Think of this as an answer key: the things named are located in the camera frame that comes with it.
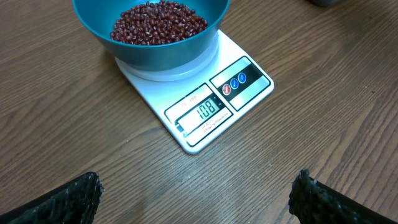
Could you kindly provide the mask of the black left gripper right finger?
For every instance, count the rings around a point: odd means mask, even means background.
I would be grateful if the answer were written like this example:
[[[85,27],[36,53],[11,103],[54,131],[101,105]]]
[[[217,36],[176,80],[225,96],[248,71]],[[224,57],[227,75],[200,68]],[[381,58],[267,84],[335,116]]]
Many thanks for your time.
[[[292,182],[289,213],[301,224],[397,224],[311,178],[307,169]]]

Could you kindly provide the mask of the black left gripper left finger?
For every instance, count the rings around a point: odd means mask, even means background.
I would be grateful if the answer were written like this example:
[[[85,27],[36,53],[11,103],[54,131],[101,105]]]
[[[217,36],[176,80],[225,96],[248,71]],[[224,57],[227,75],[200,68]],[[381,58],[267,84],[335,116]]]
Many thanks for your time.
[[[5,224],[92,224],[104,187],[96,172],[87,172],[1,215]]]

